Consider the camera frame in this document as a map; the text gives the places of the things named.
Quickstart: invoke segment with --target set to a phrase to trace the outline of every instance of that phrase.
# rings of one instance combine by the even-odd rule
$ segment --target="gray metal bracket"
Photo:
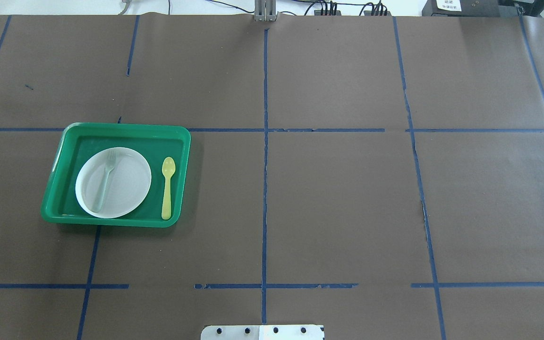
[[[276,21],[276,0],[255,0],[255,21]]]

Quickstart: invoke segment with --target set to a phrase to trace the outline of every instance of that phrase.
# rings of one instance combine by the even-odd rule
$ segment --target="yellow spoon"
[[[161,217],[164,220],[171,218],[171,177],[175,174],[175,162],[167,157],[162,162],[162,175],[165,177],[165,191],[162,194]]]

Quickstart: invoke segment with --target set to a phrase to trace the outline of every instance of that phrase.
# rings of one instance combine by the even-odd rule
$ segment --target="green tray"
[[[151,189],[144,202],[134,211],[118,218],[97,218],[86,213],[75,197],[79,170],[96,153],[115,146],[134,149],[148,161],[153,174]],[[48,222],[71,224],[103,224],[166,228],[174,224],[182,207],[184,181],[190,151],[190,133],[183,127],[107,123],[73,123],[64,129],[50,179],[45,189],[41,216]],[[171,179],[172,215],[161,218],[164,177],[161,173],[165,157],[175,161]]]

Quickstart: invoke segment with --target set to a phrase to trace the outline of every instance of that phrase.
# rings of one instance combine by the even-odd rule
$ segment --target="fork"
[[[98,187],[98,193],[95,196],[95,203],[93,204],[92,211],[99,213],[102,210],[102,205],[104,204],[104,198],[106,197],[106,192],[108,191],[108,176],[111,174],[111,171],[115,168],[117,164],[117,151],[109,150],[106,155],[106,163],[104,164],[104,175],[102,176],[102,181],[100,181],[100,187]]]

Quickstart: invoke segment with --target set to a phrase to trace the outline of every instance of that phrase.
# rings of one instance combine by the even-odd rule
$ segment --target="white plate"
[[[93,212],[95,196],[109,150],[117,152],[117,165],[108,177],[108,191],[99,212]],[[151,167],[144,156],[128,148],[110,148],[93,155],[81,168],[75,184],[79,205],[89,215],[115,218],[137,208],[151,189]]]

